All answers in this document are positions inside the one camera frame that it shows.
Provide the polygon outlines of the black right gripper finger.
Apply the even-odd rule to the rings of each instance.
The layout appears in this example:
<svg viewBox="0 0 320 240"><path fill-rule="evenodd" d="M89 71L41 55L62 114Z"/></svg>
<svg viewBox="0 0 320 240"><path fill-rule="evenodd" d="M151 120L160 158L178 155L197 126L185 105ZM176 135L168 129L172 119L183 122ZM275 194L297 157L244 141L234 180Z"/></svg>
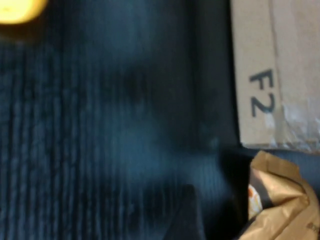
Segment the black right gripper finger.
<svg viewBox="0 0 320 240"><path fill-rule="evenodd" d="M202 211L196 188L183 187L181 201L171 223L172 240L205 240Z"/></svg>

